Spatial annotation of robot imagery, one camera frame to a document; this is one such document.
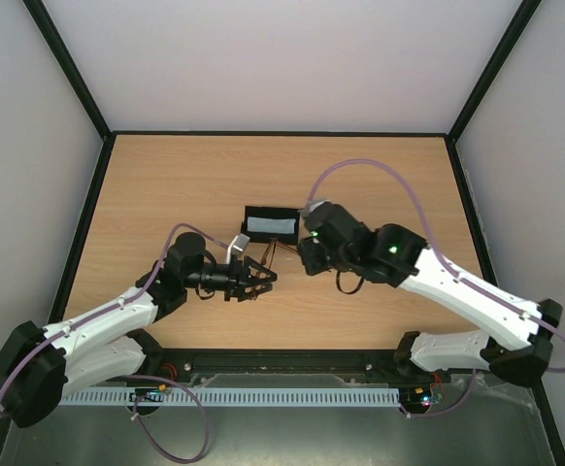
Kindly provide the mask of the brown sunglasses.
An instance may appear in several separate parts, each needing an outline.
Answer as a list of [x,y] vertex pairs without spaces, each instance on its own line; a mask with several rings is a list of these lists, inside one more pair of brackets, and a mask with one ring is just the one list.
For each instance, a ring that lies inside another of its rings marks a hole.
[[301,265],[296,247],[273,239],[263,251],[258,263],[277,274],[277,281],[289,276]]

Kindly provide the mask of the blue cleaning cloth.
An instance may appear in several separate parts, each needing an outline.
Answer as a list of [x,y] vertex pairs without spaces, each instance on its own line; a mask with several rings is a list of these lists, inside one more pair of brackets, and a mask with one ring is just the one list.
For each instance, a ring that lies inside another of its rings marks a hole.
[[247,230],[251,233],[263,233],[271,235],[293,235],[296,230],[297,220],[289,218],[271,218],[249,216]]

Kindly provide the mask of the black glasses case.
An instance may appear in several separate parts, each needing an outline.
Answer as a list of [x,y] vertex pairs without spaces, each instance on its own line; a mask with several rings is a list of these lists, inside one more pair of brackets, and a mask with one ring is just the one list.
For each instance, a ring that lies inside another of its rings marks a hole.
[[278,240],[296,246],[299,240],[300,211],[297,208],[245,206],[241,232],[253,243]]

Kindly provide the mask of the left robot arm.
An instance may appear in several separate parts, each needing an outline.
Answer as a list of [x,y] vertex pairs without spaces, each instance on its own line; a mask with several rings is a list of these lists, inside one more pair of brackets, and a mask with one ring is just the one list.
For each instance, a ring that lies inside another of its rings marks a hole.
[[219,263],[198,231],[171,234],[149,272],[115,299],[70,319],[38,326],[28,320],[0,349],[0,417],[32,426],[63,397],[141,369],[156,371],[145,327],[160,321],[195,291],[205,301],[252,299],[272,290],[277,274],[243,254],[249,238],[235,237]]

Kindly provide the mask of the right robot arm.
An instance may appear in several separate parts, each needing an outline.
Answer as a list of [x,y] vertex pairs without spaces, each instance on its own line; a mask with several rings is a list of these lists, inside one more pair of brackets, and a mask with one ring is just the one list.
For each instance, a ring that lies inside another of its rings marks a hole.
[[562,315],[557,302],[516,297],[437,255],[410,229],[388,223],[372,230],[339,204],[312,202],[300,217],[309,233],[298,245],[308,275],[354,273],[363,283],[423,296],[476,325],[469,332],[405,333],[393,356],[402,378],[482,370],[531,387],[548,370],[553,350],[549,328]]

